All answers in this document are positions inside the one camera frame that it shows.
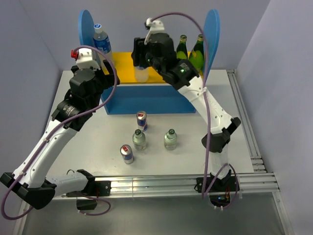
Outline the Pocari Sweat bottle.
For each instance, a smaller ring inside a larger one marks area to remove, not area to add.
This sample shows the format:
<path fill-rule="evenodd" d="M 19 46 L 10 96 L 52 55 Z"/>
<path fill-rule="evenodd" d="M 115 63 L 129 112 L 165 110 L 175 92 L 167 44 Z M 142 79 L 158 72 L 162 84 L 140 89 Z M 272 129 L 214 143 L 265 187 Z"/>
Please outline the Pocari Sweat bottle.
<path fill-rule="evenodd" d="M 101 24 L 94 25 L 94 36 L 93 36 L 94 45 L 97 49 L 102 51 L 111 62 L 114 64 L 114 58 L 112 54 L 112 47 L 108 34 L 103 30 Z"/>
<path fill-rule="evenodd" d="M 145 83 L 149 78 L 149 71 L 147 68 L 136 66 L 134 67 L 134 77 L 138 83 Z"/>

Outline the blue and yellow shelf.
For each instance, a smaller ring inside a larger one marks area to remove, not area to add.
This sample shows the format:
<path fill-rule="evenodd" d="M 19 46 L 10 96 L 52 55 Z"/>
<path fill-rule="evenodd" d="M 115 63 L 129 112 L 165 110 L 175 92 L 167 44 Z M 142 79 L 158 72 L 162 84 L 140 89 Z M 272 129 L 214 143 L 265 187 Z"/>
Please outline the blue and yellow shelf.
<path fill-rule="evenodd" d="M 208 79 L 220 38 L 220 16 L 218 10 L 211 9 L 205 19 L 203 33 L 206 41 L 204 49 L 204 80 Z M 123 85 L 117 86 L 113 97 L 104 106 L 109 115 L 134 114 L 143 110 L 149 114 L 185 114 L 194 113 L 195 108 L 168 85 L 159 84 L 159 76 L 151 70 L 146 86 L 135 82 L 127 73 L 130 70 L 129 58 L 126 53 L 116 54 L 115 67 L 120 72 Z"/>

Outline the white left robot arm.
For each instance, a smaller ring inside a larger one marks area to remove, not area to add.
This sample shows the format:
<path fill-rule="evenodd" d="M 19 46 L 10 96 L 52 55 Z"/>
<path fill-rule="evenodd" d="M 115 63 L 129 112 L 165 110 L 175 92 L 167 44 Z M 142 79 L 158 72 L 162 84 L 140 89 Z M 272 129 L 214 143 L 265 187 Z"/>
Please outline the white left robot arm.
<path fill-rule="evenodd" d="M 113 63 L 107 60 L 104 63 L 109 74 L 104 74 L 94 60 L 85 65 L 76 62 L 71 68 L 70 88 L 52 113 L 42 138 L 14 172 L 5 172 L 1 176 L 0 181 L 8 190 L 31 208 L 40 210 L 62 194 L 91 195 L 95 191 L 95 177 L 83 169 L 65 176 L 47 178 L 46 175 L 67 143 L 100 108 L 104 90 L 115 90 L 119 85 Z"/>

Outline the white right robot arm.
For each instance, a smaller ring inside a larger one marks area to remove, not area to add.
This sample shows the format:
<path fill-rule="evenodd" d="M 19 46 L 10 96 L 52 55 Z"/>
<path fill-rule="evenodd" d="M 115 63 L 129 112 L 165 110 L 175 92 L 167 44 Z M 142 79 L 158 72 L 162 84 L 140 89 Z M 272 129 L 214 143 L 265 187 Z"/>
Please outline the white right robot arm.
<path fill-rule="evenodd" d="M 206 149 L 203 178 L 210 177 L 215 190 L 224 190 L 234 173 L 226 149 L 231 135 L 241 124 L 240 119 L 232 117 L 221 107 L 190 61 L 177 58 L 173 40 L 168 34 L 155 33 L 147 38 L 135 38 L 131 57 L 134 66 L 152 67 L 204 119 L 207 133 L 202 139 Z"/>

